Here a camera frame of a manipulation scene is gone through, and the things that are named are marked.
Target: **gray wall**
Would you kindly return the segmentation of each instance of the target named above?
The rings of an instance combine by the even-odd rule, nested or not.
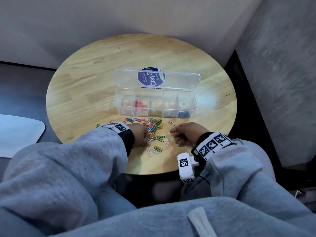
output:
[[[316,154],[316,0],[263,0],[236,47],[284,167]]]
[[[261,0],[1,0],[0,61],[57,68],[79,48],[149,32],[225,65]]]

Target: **hand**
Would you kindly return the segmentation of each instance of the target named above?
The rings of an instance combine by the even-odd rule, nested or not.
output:
[[[179,142],[180,145],[195,147],[199,137],[208,131],[209,130],[203,126],[195,122],[190,122],[177,125],[170,130],[170,133],[174,133],[173,137],[175,138],[176,142]],[[180,134],[184,134],[187,139],[185,141],[181,140],[180,137],[177,136]]]
[[[127,125],[133,132],[135,142],[133,147],[146,146],[148,143],[148,130],[147,128],[139,123],[132,123]]]

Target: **clear plastic box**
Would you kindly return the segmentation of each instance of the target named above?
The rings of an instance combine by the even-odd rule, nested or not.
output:
[[[114,106],[122,116],[189,118],[197,108],[189,90],[200,83],[200,74],[125,67],[115,69],[113,78]]]

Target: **round wooden table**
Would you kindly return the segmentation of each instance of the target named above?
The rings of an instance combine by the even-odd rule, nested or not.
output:
[[[163,152],[149,157],[147,147],[132,149],[125,173],[158,174],[178,170],[177,155],[191,150],[173,140],[168,124],[196,122],[210,131],[228,134],[237,112],[236,94],[223,68],[204,51],[175,38],[153,34],[128,34],[103,39],[76,51],[55,72],[46,95],[49,122],[63,143],[110,120],[123,122],[113,105],[116,85],[112,71],[119,67],[157,67],[162,71],[199,73],[193,90],[197,109],[189,119],[162,118],[165,142],[152,141]]]

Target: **person's right hand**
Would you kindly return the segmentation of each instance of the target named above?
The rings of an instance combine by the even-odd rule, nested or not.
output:
[[[179,142],[180,145],[187,145],[191,147],[196,146],[197,140],[205,132],[209,132],[209,130],[195,122],[183,123],[170,130],[170,133],[174,134],[173,137],[176,142]],[[185,141],[181,140],[181,138],[177,136],[180,134],[184,134],[187,139]]]

